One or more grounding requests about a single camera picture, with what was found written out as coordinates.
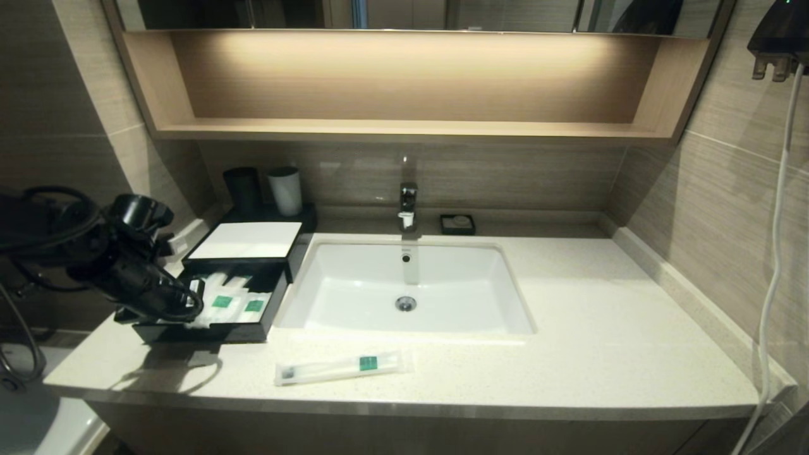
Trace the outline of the black box drawer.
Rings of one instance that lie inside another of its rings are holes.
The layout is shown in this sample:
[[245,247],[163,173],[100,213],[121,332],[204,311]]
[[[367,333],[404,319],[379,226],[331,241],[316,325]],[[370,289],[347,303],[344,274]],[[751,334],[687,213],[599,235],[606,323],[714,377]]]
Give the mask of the black box drawer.
[[232,262],[231,265],[251,277],[246,285],[249,291],[271,292],[267,303],[258,311],[257,322],[211,323],[210,327],[201,329],[168,322],[142,322],[131,327],[147,344],[265,342],[289,284],[286,265],[281,262]]

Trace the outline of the packaged toothbrush green label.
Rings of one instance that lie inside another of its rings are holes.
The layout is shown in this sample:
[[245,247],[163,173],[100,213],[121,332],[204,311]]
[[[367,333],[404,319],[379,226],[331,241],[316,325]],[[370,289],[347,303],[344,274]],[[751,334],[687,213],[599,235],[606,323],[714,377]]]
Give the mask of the packaged toothbrush green label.
[[306,385],[335,380],[375,377],[412,372],[413,355],[407,351],[385,351],[353,355],[343,359],[289,363],[276,366],[274,385]]

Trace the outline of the black cup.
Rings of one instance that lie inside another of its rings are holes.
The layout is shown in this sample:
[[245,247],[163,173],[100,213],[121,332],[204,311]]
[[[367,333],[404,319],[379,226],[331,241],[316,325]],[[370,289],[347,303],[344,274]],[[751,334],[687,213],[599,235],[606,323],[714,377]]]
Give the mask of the black cup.
[[231,168],[223,172],[222,177],[234,209],[243,216],[258,215],[264,202],[257,168]]

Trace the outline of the grey white cup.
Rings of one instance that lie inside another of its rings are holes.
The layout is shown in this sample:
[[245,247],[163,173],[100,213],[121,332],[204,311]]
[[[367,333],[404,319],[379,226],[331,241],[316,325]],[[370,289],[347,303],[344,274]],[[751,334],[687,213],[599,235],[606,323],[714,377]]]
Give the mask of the grey white cup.
[[303,210],[300,170],[294,166],[275,167],[269,170],[267,178],[279,213],[285,217],[300,215]]

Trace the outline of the white sink basin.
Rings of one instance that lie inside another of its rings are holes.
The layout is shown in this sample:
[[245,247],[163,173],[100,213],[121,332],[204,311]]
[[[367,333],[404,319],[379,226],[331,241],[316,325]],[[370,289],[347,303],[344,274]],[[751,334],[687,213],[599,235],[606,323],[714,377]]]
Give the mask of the white sink basin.
[[[396,309],[412,296],[417,308]],[[321,242],[289,289],[278,325],[317,331],[528,335],[528,305],[493,245]]]

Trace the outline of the white bathtub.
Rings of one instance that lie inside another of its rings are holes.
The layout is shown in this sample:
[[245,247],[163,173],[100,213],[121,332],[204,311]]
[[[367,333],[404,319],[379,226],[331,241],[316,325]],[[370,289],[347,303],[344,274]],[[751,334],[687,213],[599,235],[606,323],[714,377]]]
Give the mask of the white bathtub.
[[42,379],[24,383],[0,365],[0,455],[90,455],[109,427],[84,401]]

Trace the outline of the chrome faucet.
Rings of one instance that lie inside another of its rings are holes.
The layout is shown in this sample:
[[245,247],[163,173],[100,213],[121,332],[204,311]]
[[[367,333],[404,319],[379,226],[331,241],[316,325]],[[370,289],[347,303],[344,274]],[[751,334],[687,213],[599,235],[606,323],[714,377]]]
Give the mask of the chrome faucet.
[[402,233],[410,233],[416,230],[416,204],[417,204],[417,184],[414,182],[402,182],[399,187],[399,229]]

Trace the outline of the black soap dish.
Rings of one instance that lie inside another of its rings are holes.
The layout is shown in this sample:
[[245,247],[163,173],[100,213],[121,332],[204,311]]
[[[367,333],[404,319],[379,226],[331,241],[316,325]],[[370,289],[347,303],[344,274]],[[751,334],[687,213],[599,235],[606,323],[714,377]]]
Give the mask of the black soap dish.
[[448,228],[444,227],[443,226],[443,219],[446,218],[447,216],[454,216],[454,215],[440,215],[440,217],[439,217],[440,222],[441,222],[441,233],[442,233],[442,235],[448,235],[448,236],[474,236],[474,235],[476,235],[477,228],[476,228],[475,221],[474,221],[474,219],[473,219],[473,217],[471,215],[465,215],[465,216],[468,216],[469,218],[471,218],[473,220],[473,227],[471,229],[448,229]]

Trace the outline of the mirror cabinet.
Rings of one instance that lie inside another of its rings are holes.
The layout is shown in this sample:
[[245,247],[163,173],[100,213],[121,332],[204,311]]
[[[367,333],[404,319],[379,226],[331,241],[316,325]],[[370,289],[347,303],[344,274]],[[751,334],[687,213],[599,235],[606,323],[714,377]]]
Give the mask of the mirror cabinet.
[[128,32],[208,29],[618,33],[706,38],[723,0],[111,0]]

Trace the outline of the wooden wall shelf niche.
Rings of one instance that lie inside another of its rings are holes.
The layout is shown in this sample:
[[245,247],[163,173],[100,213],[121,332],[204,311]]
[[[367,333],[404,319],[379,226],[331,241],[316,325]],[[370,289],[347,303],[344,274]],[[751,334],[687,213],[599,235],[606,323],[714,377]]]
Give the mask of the wooden wall shelf niche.
[[715,52],[651,35],[116,32],[148,130],[191,140],[675,142]]

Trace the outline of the black wall hair dryer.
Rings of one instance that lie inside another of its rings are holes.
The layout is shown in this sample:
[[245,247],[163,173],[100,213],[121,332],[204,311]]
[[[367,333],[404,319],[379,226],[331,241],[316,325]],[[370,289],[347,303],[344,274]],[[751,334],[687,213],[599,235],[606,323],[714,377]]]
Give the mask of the black wall hair dryer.
[[746,48],[754,57],[752,80],[763,80],[770,64],[775,82],[809,76],[809,0],[775,0]]

